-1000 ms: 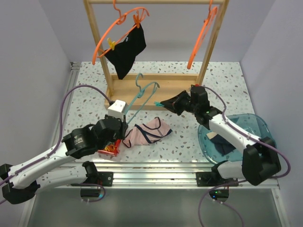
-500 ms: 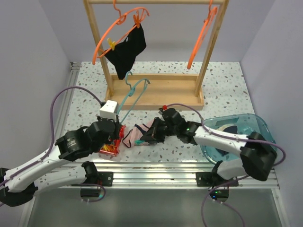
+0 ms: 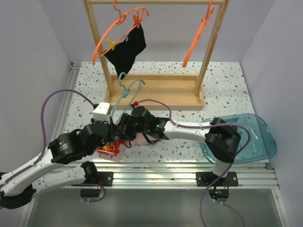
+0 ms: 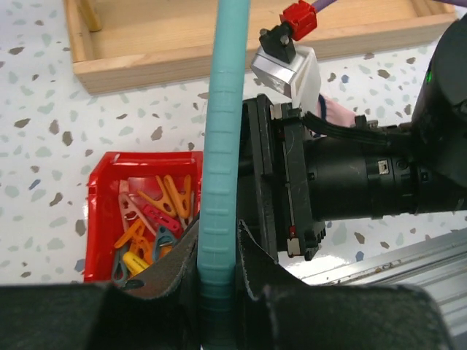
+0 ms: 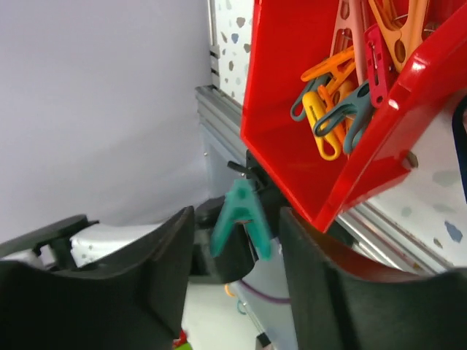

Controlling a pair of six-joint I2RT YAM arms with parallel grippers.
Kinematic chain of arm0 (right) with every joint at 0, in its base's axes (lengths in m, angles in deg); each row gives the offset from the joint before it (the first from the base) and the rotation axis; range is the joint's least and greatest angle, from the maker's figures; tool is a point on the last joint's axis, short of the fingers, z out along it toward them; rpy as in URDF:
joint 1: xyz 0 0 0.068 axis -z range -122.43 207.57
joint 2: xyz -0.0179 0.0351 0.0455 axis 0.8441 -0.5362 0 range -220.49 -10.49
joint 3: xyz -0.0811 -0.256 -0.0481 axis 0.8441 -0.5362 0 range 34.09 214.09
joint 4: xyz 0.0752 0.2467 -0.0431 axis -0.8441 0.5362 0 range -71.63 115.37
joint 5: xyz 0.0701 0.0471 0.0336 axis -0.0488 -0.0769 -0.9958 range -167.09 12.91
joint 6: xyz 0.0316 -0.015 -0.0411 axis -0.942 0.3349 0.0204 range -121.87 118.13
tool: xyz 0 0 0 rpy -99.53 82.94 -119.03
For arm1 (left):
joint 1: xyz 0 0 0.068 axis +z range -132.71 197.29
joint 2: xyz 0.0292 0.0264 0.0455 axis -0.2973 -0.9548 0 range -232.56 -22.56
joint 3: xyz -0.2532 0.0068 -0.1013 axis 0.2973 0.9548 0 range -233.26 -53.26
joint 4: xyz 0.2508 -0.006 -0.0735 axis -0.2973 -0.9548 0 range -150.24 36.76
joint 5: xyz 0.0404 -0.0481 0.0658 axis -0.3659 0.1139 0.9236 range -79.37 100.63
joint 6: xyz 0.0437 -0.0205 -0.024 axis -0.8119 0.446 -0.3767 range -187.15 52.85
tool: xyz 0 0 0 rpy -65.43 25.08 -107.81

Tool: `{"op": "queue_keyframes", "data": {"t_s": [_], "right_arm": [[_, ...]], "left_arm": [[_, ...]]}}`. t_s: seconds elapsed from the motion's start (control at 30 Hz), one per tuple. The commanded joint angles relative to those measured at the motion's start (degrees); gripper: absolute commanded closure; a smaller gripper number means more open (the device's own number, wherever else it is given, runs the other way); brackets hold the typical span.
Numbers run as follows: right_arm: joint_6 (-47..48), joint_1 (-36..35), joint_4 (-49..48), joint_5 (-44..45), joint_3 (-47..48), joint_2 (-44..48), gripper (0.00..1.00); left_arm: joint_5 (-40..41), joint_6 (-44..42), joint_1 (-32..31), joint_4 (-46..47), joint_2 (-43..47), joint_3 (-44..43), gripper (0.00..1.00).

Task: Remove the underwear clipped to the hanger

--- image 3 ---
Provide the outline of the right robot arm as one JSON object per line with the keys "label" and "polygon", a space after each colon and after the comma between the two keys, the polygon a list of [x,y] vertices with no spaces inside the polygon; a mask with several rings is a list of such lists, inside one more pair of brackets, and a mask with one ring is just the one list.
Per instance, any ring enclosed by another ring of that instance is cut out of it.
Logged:
{"label": "right robot arm", "polygon": [[237,127],[227,124],[221,118],[211,122],[173,122],[170,118],[156,117],[145,107],[134,108],[131,114],[123,114],[117,125],[115,136],[120,140],[132,141],[142,133],[156,140],[192,140],[208,146],[216,161],[211,173],[215,185],[223,185],[228,180],[228,170],[234,163],[241,135]]}

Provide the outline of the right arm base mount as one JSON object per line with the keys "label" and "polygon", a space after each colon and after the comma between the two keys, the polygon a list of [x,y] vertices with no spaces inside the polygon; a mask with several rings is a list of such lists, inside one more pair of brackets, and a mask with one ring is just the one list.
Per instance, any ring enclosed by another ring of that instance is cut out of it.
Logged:
{"label": "right arm base mount", "polygon": [[[196,172],[196,184],[198,187],[207,187],[218,177],[219,176],[216,176],[215,174],[213,174],[213,172]],[[225,177],[221,177],[220,179],[218,179],[214,185],[219,187],[239,186],[236,172],[228,172]]]}

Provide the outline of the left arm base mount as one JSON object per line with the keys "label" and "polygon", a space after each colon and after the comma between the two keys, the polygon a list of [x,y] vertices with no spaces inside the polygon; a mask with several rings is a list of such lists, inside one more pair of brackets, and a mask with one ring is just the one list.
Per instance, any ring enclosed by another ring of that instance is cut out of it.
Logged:
{"label": "left arm base mount", "polygon": [[76,185],[111,187],[113,184],[114,173],[109,171],[98,171],[93,162],[86,161],[82,163],[80,169],[84,171],[84,173],[81,174],[81,176],[84,177],[84,181]]}

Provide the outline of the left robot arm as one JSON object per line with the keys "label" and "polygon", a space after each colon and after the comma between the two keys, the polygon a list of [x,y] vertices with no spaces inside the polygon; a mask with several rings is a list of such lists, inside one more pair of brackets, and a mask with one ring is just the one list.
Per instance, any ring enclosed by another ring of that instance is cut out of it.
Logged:
{"label": "left robot arm", "polygon": [[107,177],[95,164],[85,161],[75,168],[53,174],[52,171],[92,155],[96,149],[114,142],[116,126],[93,121],[83,129],[61,134],[40,155],[10,173],[0,175],[0,206],[22,207],[39,195],[65,186],[97,187],[96,200],[106,195]]}

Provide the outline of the teal hanger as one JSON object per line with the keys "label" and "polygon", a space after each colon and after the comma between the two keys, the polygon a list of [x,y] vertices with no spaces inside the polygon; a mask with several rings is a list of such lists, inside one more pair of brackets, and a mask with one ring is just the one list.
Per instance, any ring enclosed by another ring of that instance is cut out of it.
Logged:
{"label": "teal hanger", "polygon": [[136,93],[133,95],[132,99],[129,101],[129,103],[126,105],[126,107],[120,114],[118,120],[116,120],[116,124],[118,124],[120,122],[120,120],[122,119],[122,115],[130,107],[130,105],[133,103],[134,99],[139,95],[143,85],[145,85],[145,81],[143,79],[136,79],[128,87],[126,87],[124,85],[124,83],[122,82],[122,76],[125,78],[127,76],[127,74],[125,72],[121,72],[118,76],[118,84],[119,84],[119,86],[121,86],[123,88],[123,92],[120,95],[120,97],[118,98],[118,101],[114,104],[114,107],[112,107],[112,109],[110,111],[110,117],[112,117],[112,118],[114,117],[122,99],[126,99],[129,96],[132,86],[134,84],[138,83],[138,88],[137,88]]}

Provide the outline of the pink underwear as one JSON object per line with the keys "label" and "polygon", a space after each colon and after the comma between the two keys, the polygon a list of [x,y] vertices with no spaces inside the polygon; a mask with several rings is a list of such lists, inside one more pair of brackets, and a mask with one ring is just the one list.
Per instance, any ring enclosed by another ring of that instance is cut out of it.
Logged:
{"label": "pink underwear", "polygon": [[152,145],[157,143],[159,140],[153,138],[146,133],[138,133],[136,134],[136,138],[132,141],[123,140],[122,143],[127,146],[128,148],[132,146],[145,146],[145,145]]}

